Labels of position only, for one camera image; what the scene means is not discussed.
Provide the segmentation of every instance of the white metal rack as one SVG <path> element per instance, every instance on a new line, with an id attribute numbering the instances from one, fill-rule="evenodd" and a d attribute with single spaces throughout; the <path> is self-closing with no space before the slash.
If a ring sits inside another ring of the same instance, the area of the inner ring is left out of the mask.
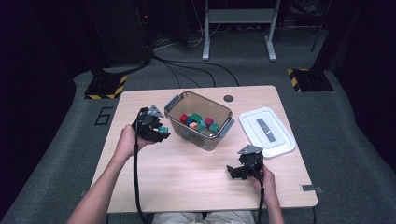
<path id="1" fill-rule="evenodd" d="M 264 9 L 210 9 L 209 0 L 205 0 L 205 45 L 203 60 L 209 60 L 210 51 L 210 23 L 271 23 L 269 34 L 265 36 L 265 44 L 271 62 L 276 61 L 272 42 L 276 17 L 279 11 L 280 0 L 276 0 L 274 8 Z"/>

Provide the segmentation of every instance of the wooden table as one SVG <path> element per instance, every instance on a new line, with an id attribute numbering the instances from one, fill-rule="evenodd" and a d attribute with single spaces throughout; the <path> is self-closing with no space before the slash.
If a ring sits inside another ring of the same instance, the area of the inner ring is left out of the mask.
<path id="1" fill-rule="evenodd" d="M 125 124 L 131 124 L 141 107 L 164 106 L 177 94 L 193 91 L 229 107 L 235 124 L 212 151 L 203 150 L 173 133 L 170 120 L 161 119 L 171 135 L 139 152 L 138 176 L 140 202 L 144 212 L 216 211 L 257 209 L 259 195 L 250 181 L 231 179 L 226 165 L 239 167 L 237 151 L 249 144 L 239 115 L 253 109 L 270 107 L 293 136 L 286 113 L 273 86 L 126 91 L 114 115 L 92 183 L 105 170 Z M 223 100 L 225 95 L 233 101 Z M 264 164 L 276 176 L 277 193 L 283 208 L 312 207 L 318 202 L 314 191 L 302 191 L 309 185 L 298 146 L 290 153 Z M 136 212 L 134 200 L 133 159 L 120 173 L 108 213 Z"/>

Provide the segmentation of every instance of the yellow and black hazard tape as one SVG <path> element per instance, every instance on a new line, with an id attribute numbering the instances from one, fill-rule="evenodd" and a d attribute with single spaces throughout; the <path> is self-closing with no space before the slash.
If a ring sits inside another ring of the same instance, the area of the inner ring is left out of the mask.
<path id="1" fill-rule="evenodd" d="M 110 95 L 85 95 L 84 99 L 92 99 L 92 100 L 105 100 L 105 99 L 116 99 L 118 98 L 121 93 L 122 93 L 122 89 L 125 85 L 126 79 L 128 77 L 124 76 L 121 80 L 120 80 L 120 85 L 117 88 L 116 92 L 114 94 L 110 94 Z"/>
<path id="2" fill-rule="evenodd" d="M 289 77 L 290 77 L 291 85 L 293 86 L 295 91 L 301 91 L 300 86 L 299 86 L 299 84 L 297 82 L 297 78 L 294 75 L 294 71 L 296 71 L 296 70 L 298 70 L 298 71 L 309 71 L 309 69 L 307 69 L 307 68 L 288 69 L 288 74 L 289 74 Z"/>

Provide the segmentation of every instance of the green block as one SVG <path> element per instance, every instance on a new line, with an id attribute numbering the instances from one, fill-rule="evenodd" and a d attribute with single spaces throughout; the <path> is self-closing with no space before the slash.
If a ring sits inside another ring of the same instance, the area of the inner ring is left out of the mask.
<path id="1" fill-rule="evenodd" d="M 209 127 L 209 131 L 212 133 L 216 133 L 219 129 L 219 125 L 215 122 L 212 122 L 212 124 Z"/>
<path id="2" fill-rule="evenodd" d="M 205 124 L 205 122 L 203 121 L 203 120 L 198 120 L 198 123 L 197 123 L 197 130 L 204 130 L 204 129 L 206 129 L 206 124 Z"/>
<path id="3" fill-rule="evenodd" d="M 196 122 L 198 122 L 198 121 L 201 120 L 202 117 L 201 117 L 200 115 L 198 115 L 198 114 L 193 113 L 193 114 L 191 115 L 191 118 L 192 118 L 193 120 L 195 120 Z"/>
<path id="4" fill-rule="evenodd" d="M 168 133 L 168 128 L 161 126 L 160 128 L 158 128 L 158 132 L 160 132 L 160 133 Z"/>

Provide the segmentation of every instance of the transparent plastic bin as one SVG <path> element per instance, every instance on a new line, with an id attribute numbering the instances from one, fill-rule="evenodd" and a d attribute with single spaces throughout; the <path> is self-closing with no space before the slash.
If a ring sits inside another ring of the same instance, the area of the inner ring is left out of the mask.
<path id="1" fill-rule="evenodd" d="M 193 113 L 200 115 L 202 120 L 213 119 L 219 125 L 218 130 L 215 133 L 207 128 L 196 131 L 180 121 L 183 114 L 190 116 Z M 164 114 L 171 120 L 175 133 L 208 151 L 218 145 L 234 123 L 233 112 L 229 108 L 192 91 L 184 91 L 175 96 L 165 106 Z"/>

